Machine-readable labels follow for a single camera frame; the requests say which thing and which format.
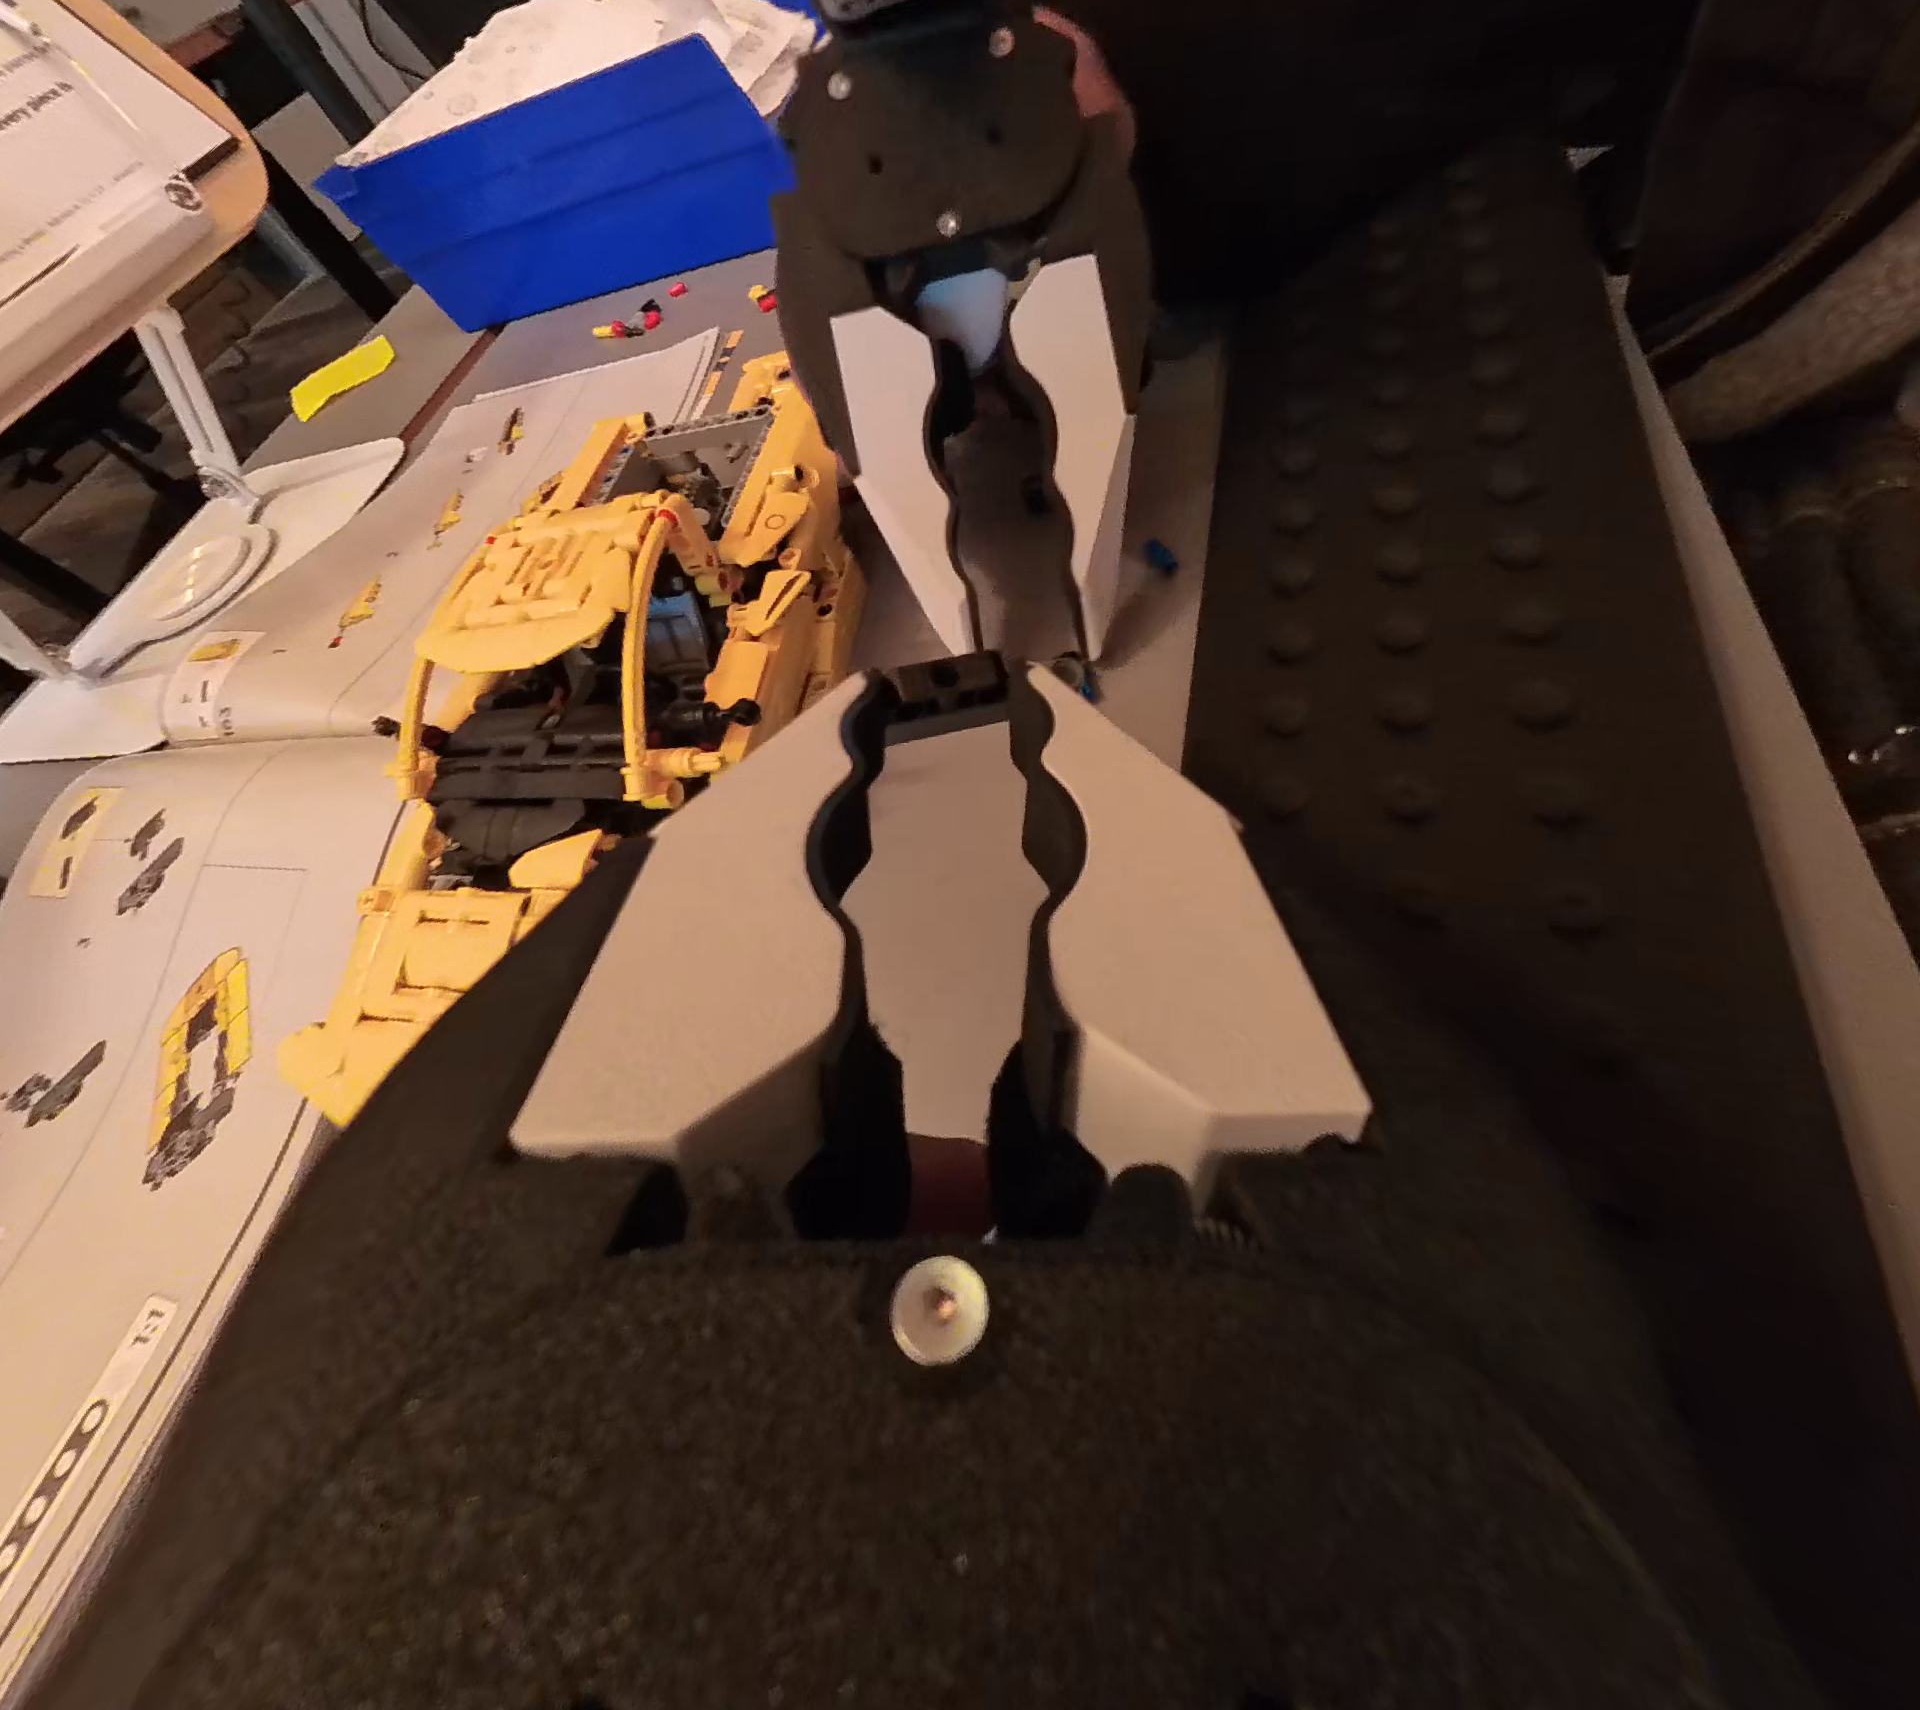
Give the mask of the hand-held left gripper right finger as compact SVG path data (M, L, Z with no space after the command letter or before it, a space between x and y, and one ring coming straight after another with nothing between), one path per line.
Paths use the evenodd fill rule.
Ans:
M1043 665L1006 700L1043 902L989 1091L994 1228L1074 1238L1131 1172L1204 1213L1230 1161L1362 1142L1371 1100L1234 819Z

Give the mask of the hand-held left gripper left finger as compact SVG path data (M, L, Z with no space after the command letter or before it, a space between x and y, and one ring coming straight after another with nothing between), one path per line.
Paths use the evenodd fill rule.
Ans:
M894 715L884 677L846 677L653 835L515 1154L628 1154L688 1192L738 1174L812 1238L905 1233L900 1064L846 917Z

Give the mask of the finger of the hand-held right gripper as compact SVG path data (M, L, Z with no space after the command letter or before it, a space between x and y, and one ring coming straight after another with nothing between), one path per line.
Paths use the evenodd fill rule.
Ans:
M1098 259L1039 265L1013 296L997 363L1043 435L1043 494L1065 527L1074 637L1098 663L1120 598L1137 412L1127 399Z
M940 362L929 334L868 307L833 316L856 494L947 656L979 647L976 602L955 561L955 503L929 425Z

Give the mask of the person's right hand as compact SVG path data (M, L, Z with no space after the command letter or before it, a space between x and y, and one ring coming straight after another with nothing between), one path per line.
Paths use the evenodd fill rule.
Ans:
M1063 35L1074 47L1069 88L1079 121L1110 121L1120 135L1120 148L1131 152L1137 142L1134 109L1115 88L1103 47L1090 41L1086 31L1051 8L1037 3L1029 15L1039 31Z

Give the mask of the scattered small brick pins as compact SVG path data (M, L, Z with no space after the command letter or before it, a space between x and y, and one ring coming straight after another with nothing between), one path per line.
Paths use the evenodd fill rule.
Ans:
M760 313L779 311L779 286L748 286L744 299ZM667 307L659 296L647 296L629 316L600 321L591 328L597 341L640 339L662 328Z

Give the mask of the blue plastic bin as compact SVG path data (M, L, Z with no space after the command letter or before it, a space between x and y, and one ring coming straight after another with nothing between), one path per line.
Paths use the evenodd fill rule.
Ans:
M371 166L332 163L320 196L481 332L766 248L791 188L779 113L755 115L688 41Z

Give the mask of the black studded mat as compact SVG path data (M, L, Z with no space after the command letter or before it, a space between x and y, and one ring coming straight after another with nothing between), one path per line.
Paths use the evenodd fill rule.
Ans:
M1833 1706L1914 1395L1580 191L1484 146L1227 332L1187 773L1466 1018Z

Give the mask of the yellow toy brick car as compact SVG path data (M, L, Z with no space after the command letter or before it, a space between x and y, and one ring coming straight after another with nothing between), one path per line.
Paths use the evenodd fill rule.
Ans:
M381 725L396 835L325 1018L277 1047L332 1129L617 848L850 675L839 461L787 356L733 351L688 423L595 423L417 634Z

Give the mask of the pile of white paper bags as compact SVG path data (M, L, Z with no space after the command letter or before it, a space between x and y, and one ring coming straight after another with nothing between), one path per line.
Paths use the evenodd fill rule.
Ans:
M338 166L371 166L688 41L709 47L755 115L770 115L797 88L797 67L818 35L811 15L770 0L525 0L498 13L366 142L338 155Z

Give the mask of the yellow paper strip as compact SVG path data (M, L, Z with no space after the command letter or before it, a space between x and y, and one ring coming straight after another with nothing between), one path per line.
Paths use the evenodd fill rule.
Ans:
M307 379L290 386L290 413L296 423L314 423L329 404L356 393L361 386L381 379L396 362L393 341L379 332L366 341L356 341L354 351L338 352L336 362L320 363Z

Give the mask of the open instruction booklet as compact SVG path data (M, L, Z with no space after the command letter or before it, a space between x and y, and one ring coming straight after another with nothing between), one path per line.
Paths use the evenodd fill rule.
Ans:
M320 1135L325 1018L398 829L439 593L600 417L688 413L706 328L493 391L338 532L157 644L157 745L67 787L2 892L2 1693L140 1485Z

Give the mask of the white articulated stand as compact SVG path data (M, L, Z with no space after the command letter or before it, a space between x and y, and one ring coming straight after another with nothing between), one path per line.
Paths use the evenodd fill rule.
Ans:
M106 598L106 608L64 652L37 644L2 616L2 665L28 681L99 689L138 652L208 623L250 585L342 531L402 461L402 441L381 435L244 473L188 351L181 313L156 307L138 316L133 334L188 441L206 507L128 587Z

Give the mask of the brown fleece-lined jacket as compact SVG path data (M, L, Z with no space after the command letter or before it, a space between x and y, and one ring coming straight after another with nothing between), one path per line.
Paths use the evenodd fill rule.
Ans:
M1629 299L1861 841L1916 855L1916 0L1705 0Z

